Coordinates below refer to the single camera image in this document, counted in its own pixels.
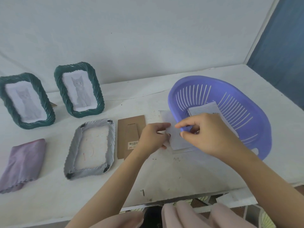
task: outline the gray cat drawing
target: gray cat drawing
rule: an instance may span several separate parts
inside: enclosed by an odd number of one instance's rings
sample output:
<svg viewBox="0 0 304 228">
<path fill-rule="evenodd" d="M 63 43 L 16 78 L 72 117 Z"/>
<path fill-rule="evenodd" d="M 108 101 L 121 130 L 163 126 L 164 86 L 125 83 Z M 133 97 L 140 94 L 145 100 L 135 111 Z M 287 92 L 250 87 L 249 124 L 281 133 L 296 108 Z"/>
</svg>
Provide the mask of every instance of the gray cat drawing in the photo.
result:
<svg viewBox="0 0 304 228">
<path fill-rule="evenodd" d="M 21 98 L 24 104 L 25 117 L 23 118 L 26 120 L 34 120 L 41 118 L 41 111 L 36 107 L 33 100 L 31 99 L 29 90 L 28 89 L 25 89 L 23 91 L 17 90 L 17 94 Z"/>
<path fill-rule="evenodd" d="M 78 107 L 86 107 L 91 105 L 91 100 L 89 95 L 84 87 L 82 76 L 80 78 L 74 79 L 72 77 L 73 84 L 76 87 L 77 92 L 77 103 Z"/>
</svg>

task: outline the hand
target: hand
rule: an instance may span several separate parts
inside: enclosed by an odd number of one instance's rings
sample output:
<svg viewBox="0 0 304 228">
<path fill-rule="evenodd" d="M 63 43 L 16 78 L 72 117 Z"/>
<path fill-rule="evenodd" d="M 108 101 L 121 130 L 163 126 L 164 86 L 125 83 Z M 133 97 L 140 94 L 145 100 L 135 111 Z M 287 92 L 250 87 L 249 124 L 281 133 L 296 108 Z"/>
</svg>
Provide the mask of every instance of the hand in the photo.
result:
<svg viewBox="0 0 304 228">
<path fill-rule="evenodd" d="M 150 154 L 154 153 L 160 147 L 166 149 L 167 147 L 163 144 L 165 141 L 169 140 L 170 134 L 162 134 L 158 132 L 163 131 L 170 126 L 171 124 L 168 122 L 146 125 L 141 133 L 139 142 L 135 149 L 140 150 L 140 152 L 144 152 L 147 156 L 150 156 Z"/>
<path fill-rule="evenodd" d="M 223 161 L 233 157 L 239 150 L 247 149 L 245 145 L 222 121 L 219 114 L 203 113 L 181 120 L 176 128 L 193 126 L 190 133 L 183 131 L 181 137 L 203 152 Z"/>
</svg>

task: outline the white wall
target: white wall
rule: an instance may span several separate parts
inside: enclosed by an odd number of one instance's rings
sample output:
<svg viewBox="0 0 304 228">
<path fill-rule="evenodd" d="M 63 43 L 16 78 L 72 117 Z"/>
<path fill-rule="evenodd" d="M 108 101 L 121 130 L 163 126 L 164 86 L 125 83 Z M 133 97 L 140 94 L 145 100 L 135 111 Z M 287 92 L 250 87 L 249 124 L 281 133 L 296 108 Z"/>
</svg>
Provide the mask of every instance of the white wall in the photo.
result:
<svg viewBox="0 0 304 228">
<path fill-rule="evenodd" d="M 241 64 L 273 0 L 0 0 L 0 75 L 86 61 L 100 83 Z"/>
</svg>

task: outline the purple cloth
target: purple cloth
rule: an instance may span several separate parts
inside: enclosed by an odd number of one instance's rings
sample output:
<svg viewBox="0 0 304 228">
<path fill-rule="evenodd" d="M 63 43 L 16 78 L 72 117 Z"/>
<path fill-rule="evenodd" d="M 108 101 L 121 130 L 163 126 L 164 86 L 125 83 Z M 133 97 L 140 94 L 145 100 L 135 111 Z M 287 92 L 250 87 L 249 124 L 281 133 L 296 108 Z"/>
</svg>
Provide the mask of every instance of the purple cloth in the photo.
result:
<svg viewBox="0 0 304 228">
<path fill-rule="evenodd" d="M 9 163 L 0 178 L 0 193 L 20 190 L 38 178 L 45 154 L 44 139 L 28 142 L 11 149 Z"/>
</svg>

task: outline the white table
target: white table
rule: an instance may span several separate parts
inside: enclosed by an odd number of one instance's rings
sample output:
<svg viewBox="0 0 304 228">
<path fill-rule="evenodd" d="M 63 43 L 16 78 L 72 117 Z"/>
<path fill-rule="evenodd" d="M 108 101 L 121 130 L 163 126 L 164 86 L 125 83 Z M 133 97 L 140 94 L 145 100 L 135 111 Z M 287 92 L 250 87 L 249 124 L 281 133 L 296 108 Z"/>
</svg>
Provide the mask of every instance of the white table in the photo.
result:
<svg viewBox="0 0 304 228">
<path fill-rule="evenodd" d="M 259 105 L 272 126 L 273 146 L 265 163 L 290 183 L 303 181 L 304 112 L 245 65 L 104 84 L 101 85 L 105 100 L 102 114 L 74 118 L 66 111 L 59 92 L 50 93 L 50 101 L 58 105 L 54 108 L 56 121 L 33 130 L 19 128 L 1 103 L 0 174 L 12 146 L 45 138 L 47 151 L 38 180 L 17 192 L 0 195 L 0 227 L 26 227 L 71 219 L 123 162 L 116 159 L 109 172 L 101 176 L 67 180 L 63 165 L 75 129 L 83 122 L 106 117 L 117 123 L 121 118 L 145 115 L 147 123 L 159 122 L 158 111 L 168 110 L 170 88 L 189 75 L 227 81 Z M 215 158 L 203 153 L 159 150 L 144 163 L 124 207 L 244 187 L 244 181 Z"/>
</svg>

